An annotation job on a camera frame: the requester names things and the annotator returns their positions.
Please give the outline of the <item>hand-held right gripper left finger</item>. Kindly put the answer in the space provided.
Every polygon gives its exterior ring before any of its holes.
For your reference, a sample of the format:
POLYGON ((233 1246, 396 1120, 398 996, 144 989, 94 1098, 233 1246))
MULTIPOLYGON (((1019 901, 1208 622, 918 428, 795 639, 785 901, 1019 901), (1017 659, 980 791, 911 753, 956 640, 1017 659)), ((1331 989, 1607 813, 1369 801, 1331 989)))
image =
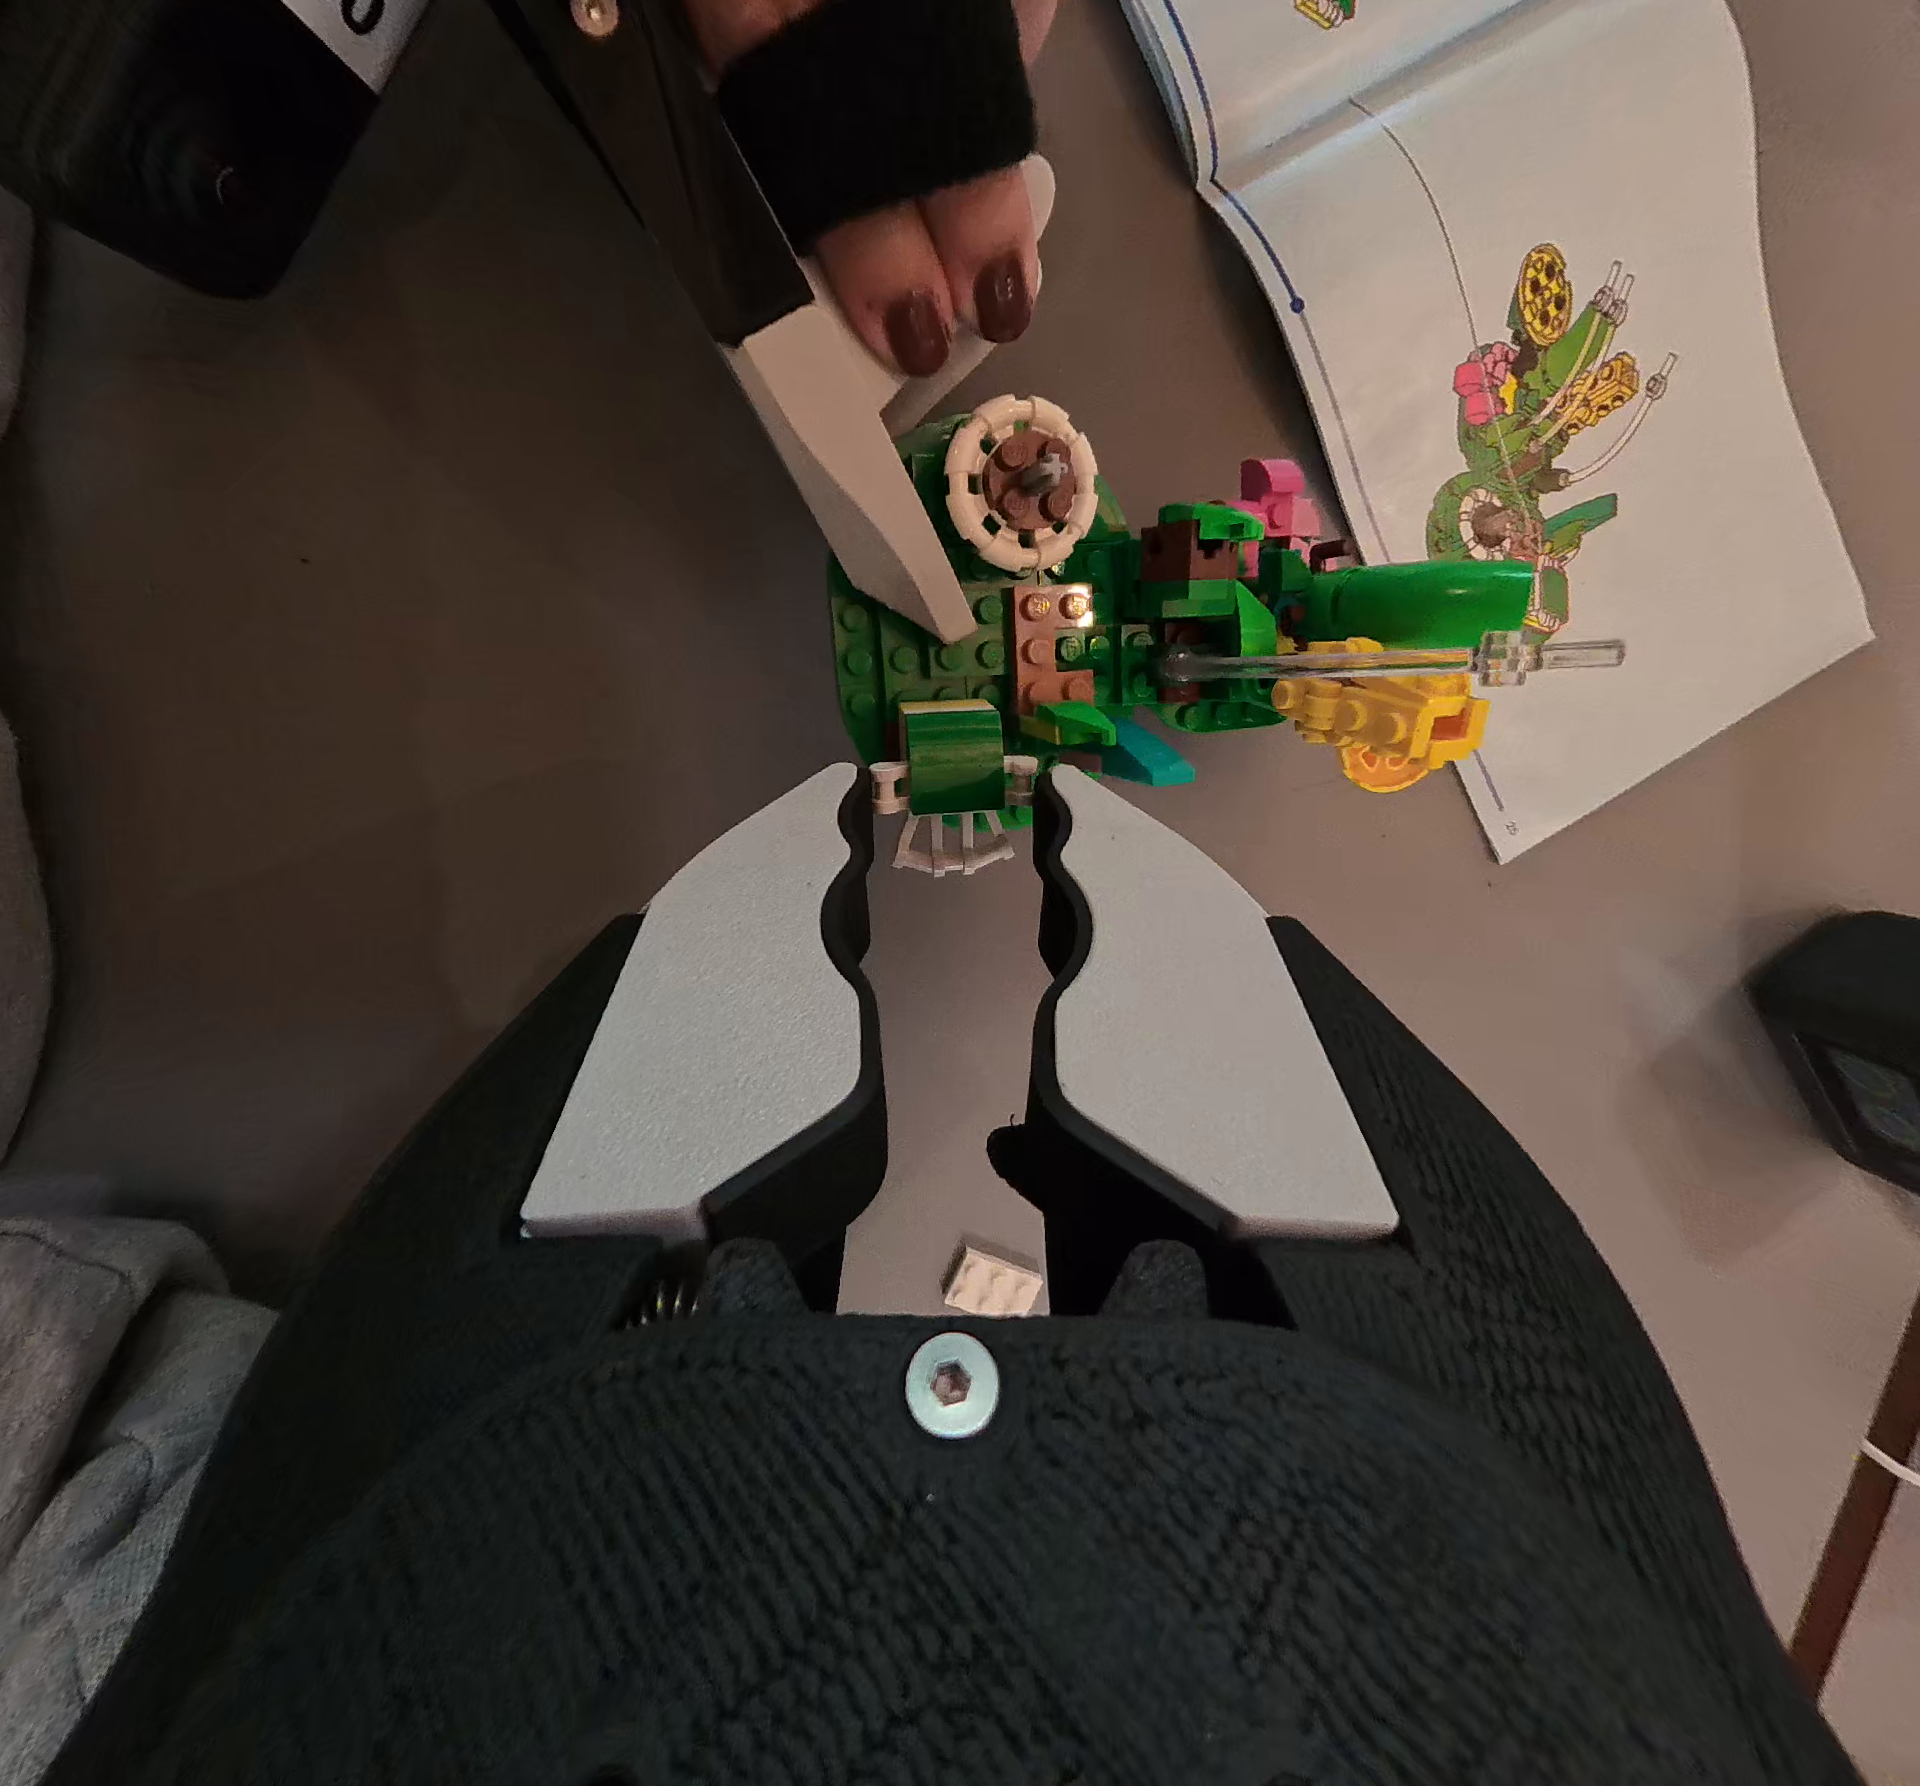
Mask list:
POLYGON ((887 1167, 865 978, 872 820, 836 763, 649 901, 521 1209, 523 1236, 650 1236, 672 1261, 758 1239, 839 1300, 887 1167))

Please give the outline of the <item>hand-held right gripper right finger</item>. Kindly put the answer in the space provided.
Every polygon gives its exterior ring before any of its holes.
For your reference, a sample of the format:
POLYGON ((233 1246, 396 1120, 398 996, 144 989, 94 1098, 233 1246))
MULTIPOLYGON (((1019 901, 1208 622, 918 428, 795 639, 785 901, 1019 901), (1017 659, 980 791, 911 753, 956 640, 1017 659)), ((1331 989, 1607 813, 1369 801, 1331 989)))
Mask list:
POLYGON ((992 1163, 1042 1214, 1048 1308, 1092 1316, 1171 1242, 1217 1312, 1279 1316, 1269 1250, 1391 1246, 1399 1212, 1266 909, 1076 767, 1035 798, 1050 980, 992 1163))

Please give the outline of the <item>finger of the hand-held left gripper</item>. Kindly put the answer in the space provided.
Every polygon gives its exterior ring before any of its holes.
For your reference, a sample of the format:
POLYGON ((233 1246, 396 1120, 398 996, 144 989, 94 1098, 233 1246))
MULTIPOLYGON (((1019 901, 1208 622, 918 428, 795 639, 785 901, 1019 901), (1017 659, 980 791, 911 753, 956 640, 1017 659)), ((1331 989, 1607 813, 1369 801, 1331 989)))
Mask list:
POLYGON ((829 302, 723 353, 853 584, 938 636, 976 620, 880 420, 894 377, 829 302))

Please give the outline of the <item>green lego flower model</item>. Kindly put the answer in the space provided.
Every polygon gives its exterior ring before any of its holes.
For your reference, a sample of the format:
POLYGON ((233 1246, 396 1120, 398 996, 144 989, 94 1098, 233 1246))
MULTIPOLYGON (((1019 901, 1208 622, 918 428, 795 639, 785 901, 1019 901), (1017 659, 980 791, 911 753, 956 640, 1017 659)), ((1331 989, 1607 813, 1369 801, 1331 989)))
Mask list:
POLYGON ((1303 475, 1248 461, 1234 500, 1133 529, 1057 404, 998 396, 904 435, 899 463, 954 564, 954 639, 829 564, 839 716, 896 822, 899 870, 973 877, 1015 854, 1067 761, 1156 791, 1193 781, 1171 735, 1286 729, 1375 794, 1469 759, 1488 693, 1617 669, 1564 640, 1544 561, 1363 567, 1316 538, 1303 475))

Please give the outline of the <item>white lego plate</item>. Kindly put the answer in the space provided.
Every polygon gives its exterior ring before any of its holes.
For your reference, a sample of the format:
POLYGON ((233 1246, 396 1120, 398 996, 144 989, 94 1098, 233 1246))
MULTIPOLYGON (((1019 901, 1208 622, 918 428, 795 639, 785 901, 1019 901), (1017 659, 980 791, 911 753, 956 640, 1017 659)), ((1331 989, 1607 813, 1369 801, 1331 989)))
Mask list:
POLYGON ((1043 1307, 1043 1258, 963 1239, 941 1283, 943 1308, 968 1319, 1030 1319, 1043 1307))

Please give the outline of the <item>dark grey device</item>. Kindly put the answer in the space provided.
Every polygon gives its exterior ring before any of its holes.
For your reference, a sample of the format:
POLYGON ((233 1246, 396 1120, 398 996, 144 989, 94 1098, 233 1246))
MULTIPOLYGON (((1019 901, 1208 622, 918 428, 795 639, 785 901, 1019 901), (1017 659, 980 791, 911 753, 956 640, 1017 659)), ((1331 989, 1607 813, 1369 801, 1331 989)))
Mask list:
POLYGON ((1917 917, 1825 917, 1751 973, 1747 998, 1821 1139, 1917 1193, 1917 917))

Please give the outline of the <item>white instruction booklet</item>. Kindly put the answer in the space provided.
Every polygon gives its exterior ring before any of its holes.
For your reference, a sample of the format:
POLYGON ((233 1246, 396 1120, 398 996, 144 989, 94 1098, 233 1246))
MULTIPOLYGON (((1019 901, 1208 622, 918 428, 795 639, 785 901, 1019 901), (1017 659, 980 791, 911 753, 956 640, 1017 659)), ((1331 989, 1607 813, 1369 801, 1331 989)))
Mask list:
POLYGON ((1623 665, 1500 693, 1513 860, 1873 639, 1788 399, 1722 0, 1121 0, 1377 567, 1623 665))

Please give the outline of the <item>brown wooden leg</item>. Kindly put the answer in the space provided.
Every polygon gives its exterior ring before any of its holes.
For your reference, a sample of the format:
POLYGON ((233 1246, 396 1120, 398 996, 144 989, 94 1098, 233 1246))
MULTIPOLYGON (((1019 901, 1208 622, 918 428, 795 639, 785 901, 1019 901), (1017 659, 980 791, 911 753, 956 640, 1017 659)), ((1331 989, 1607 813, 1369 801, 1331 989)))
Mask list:
POLYGON ((1895 1367, 1857 1445, 1845 1499, 1788 1642, 1795 1669, 1815 1698, 1827 1683, 1897 1492, 1919 1485, 1917 1445, 1917 1372, 1895 1367))

